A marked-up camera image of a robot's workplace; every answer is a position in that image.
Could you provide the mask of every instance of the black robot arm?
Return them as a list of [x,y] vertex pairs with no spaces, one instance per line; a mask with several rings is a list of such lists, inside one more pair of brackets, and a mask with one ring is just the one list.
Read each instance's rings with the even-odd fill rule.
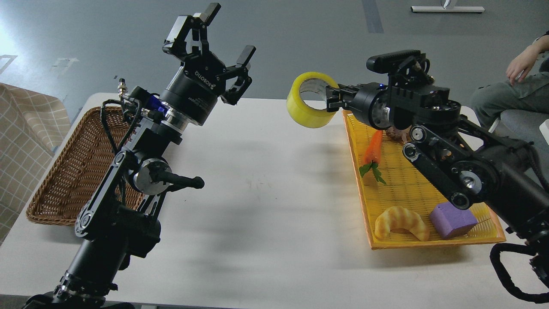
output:
[[[181,143],[189,123],[204,124],[219,97],[235,105],[251,83],[248,69],[254,46],[246,46],[232,67],[210,52],[206,30],[220,7],[212,3],[205,13],[177,18],[163,51],[178,58],[181,66],[159,97],[141,87],[127,93],[121,79],[120,100],[103,103],[119,104],[132,123],[123,138],[127,143],[117,146],[105,128],[115,157],[76,220],[75,233],[83,243],[53,294],[31,297],[24,308],[100,308],[105,295],[117,289],[114,276],[128,267],[130,256],[145,257],[160,241],[158,215],[166,193],[204,186],[200,177],[172,173],[162,155],[170,143]],[[185,41],[189,32],[191,52]],[[232,78],[237,81],[226,90],[226,81]],[[144,195],[136,210],[125,205],[125,183]]]
[[[402,153],[456,208],[486,204],[508,225],[509,233],[525,240],[519,249],[497,244],[492,264],[505,288],[514,296],[549,302],[549,293],[530,295],[512,285],[499,261],[501,251],[533,256],[538,278],[549,287],[549,186],[538,170],[530,143],[495,136],[460,115],[460,104],[449,100],[449,89],[433,86],[429,62],[417,50],[371,57],[367,68],[387,73],[387,85],[372,82],[326,87],[330,112],[353,112],[357,120],[376,129],[410,128],[411,142]],[[477,137],[482,147],[472,150],[458,133]],[[533,168],[542,186],[524,172]]]

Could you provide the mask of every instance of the carrot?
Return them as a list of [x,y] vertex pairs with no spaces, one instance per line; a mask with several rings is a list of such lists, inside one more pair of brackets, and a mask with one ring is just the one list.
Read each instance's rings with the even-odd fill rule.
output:
[[366,175],[366,173],[369,170],[372,170],[372,173],[374,174],[374,177],[376,178],[376,180],[386,185],[387,183],[381,177],[381,172],[378,169],[379,164],[381,163],[381,141],[382,140],[383,140],[383,131],[377,130],[372,136],[370,145],[368,145],[368,148],[364,153],[364,158],[362,161],[365,164],[359,167],[358,171],[360,172],[360,177],[364,177],[364,175]]

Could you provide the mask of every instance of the gray pants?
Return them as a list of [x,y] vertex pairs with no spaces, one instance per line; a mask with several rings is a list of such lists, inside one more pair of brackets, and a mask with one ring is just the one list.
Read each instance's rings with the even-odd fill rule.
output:
[[549,72],[529,75],[514,86],[505,81],[480,87],[471,96],[469,106],[486,128],[506,109],[549,113]]

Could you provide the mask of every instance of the yellow tape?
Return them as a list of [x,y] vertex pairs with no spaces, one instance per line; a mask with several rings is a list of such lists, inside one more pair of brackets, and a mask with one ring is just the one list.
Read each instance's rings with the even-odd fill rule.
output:
[[293,85],[286,107],[288,113],[295,122],[307,128],[320,128],[332,120],[335,112],[328,113],[326,109],[315,109],[303,101],[301,94],[311,91],[319,94],[323,100],[326,100],[326,86],[338,87],[338,84],[328,75],[319,72],[307,72],[299,75]]

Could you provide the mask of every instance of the purple sponge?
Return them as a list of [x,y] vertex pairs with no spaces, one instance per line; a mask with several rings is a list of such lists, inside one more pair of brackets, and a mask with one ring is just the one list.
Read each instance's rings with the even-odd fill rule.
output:
[[470,210],[457,209],[450,202],[438,204],[429,219],[442,239],[465,235],[478,223]]

